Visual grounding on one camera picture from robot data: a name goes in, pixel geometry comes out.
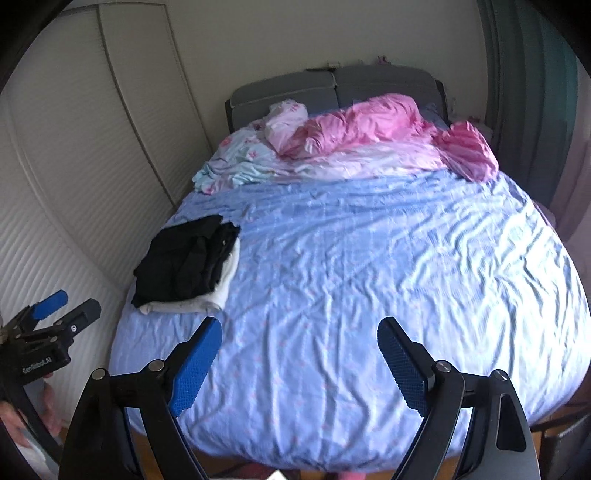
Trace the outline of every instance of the white folded cloth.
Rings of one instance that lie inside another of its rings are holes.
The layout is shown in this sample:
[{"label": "white folded cloth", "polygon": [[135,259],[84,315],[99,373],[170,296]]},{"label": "white folded cloth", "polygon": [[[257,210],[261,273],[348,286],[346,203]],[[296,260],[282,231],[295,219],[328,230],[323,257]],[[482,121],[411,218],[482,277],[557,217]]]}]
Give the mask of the white folded cloth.
[{"label": "white folded cloth", "polygon": [[190,300],[181,301],[151,301],[142,305],[139,310],[143,314],[150,312],[160,313],[195,313],[209,310],[223,310],[230,294],[230,282],[236,275],[238,260],[240,259],[240,239],[236,238],[234,247],[228,258],[222,265],[220,281],[215,289],[205,295],[200,295]]}]

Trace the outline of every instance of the pink duvet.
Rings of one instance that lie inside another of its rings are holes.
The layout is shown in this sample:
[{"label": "pink duvet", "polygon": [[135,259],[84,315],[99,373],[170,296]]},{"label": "pink duvet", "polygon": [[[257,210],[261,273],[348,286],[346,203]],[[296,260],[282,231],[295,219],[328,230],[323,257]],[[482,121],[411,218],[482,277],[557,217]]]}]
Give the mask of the pink duvet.
[{"label": "pink duvet", "polygon": [[401,148],[436,147],[424,150],[434,158],[419,156],[417,168],[429,170],[440,160],[471,181],[488,181],[499,170],[486,140],[473,125],[457,122],[448,131],[439,130],[423,119],[412,98],[397,93],[310,119],[304,105],[281,102],[266,118],[265,136],[280,156],[295,160],[313,162],[336,151],[401,141]]}]

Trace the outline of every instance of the teal curtain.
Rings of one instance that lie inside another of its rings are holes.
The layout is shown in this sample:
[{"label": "teal curtain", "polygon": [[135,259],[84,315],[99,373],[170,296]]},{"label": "teal curtain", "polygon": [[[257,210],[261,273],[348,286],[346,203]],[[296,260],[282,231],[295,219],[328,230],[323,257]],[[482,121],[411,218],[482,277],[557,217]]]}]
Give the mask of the teal curtain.
[{"label": "teal curtain", "polygon": [[478,0],[488,60],[486,124],[501,170],[549,207],[570,148],[577,59],[527,0]]}]

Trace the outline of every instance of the blue gripper pad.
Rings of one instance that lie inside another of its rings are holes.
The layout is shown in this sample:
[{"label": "blue gripper pad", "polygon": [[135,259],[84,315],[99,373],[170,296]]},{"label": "blue gripper pad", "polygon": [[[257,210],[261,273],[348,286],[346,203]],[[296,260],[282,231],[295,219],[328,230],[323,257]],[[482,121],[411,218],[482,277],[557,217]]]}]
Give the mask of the blue gripper pad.
[{"label": "blue gripper pad", "polygon": [[43,320],[68,303],[68,294],[59,290],[45,300],[33,305],[33,320]]},{"label": "blue gripper pad", "polygon": [[435,383],[433,358],[420,343],[408,338],[393,317],[379,323],[378,346],[408,408],[425,417],[429,410],[427,393]]},{"label": "blue gripper pad", "polygon": [[195,346],[173,380],[173,394],[168,406],[174,417],[178,417],[183,410],[195,402],[197,393],[222,344],[222,325],[216,319],[212,320],[208,325],[202,324],[193,337],[186,342],[192,343],[196,340]]}]

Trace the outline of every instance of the pillow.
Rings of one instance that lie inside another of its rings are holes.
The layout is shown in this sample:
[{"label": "pillow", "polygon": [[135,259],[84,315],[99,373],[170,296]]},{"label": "pillow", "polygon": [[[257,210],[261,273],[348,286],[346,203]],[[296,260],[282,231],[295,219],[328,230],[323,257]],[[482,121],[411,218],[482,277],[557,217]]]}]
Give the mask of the pillow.
[{"label": "pillow", "polygon": [[306,120],[308,110],[305,105],[294,100],[275,103],[265,117],[265,138],[279,152]]},{"label": "pillow", "polygon": [[439,130],[449,130],[449,127],[445,123],[445,120],[437,113],[437,107],[435,103],[428,103],[418,109],[421,116],[427,121],[434,124]]}]

